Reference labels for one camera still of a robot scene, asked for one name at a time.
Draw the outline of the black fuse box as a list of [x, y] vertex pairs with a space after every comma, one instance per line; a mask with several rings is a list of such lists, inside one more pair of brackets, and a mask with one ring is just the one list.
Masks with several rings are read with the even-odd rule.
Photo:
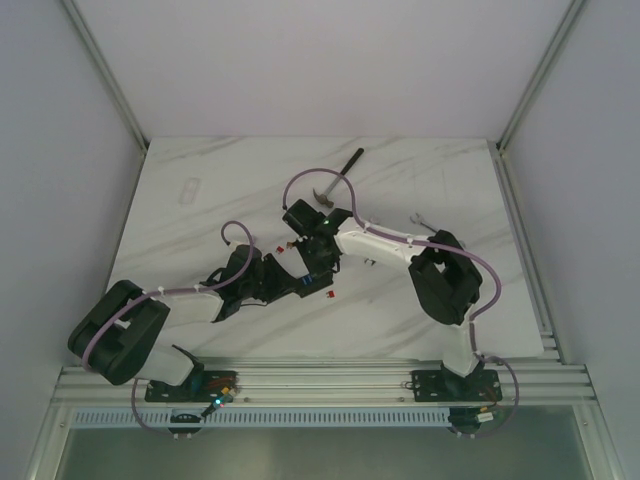
[[320, 290], [328, 288], [333, 284], [333, 271], [329, 270], [322, 273], [309, 273], [296, 280], [294, 292], [300, 297], [305, 298]]

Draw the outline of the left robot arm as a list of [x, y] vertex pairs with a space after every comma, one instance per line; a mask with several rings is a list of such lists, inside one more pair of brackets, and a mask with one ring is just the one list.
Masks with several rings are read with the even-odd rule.
[[193, 287], [147, 293], [131, 280], [116, 282], [74, 328], [67, 347], [112, 385], [160, 381], [180, 401], [192, 402], [205, 386], [195, 351], [208, 342], [213, 323], [248, 302], [303, 297], [312, 283], [309, 274], [287, 272], [274, 255], [239, 244], [225, 266]]

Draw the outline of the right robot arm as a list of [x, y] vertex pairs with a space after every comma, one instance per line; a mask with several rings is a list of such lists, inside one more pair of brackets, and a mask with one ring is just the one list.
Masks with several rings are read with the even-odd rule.
[[435, 391], [455, 400], [471, 396], [483, 367], [473, 355], [465, 320], [480, 297], [482, 276], [449, 232], [416, 238], [375, 227], [337, 208], [324, 215], [303, 200], [285, 209], [283, 221], [296, 234], [294, 242], [308, 275], [306, 286], [331, 281], [343, 256], [357, 256], [409, 275], [419, 305], [444, 328], [440, 379]]

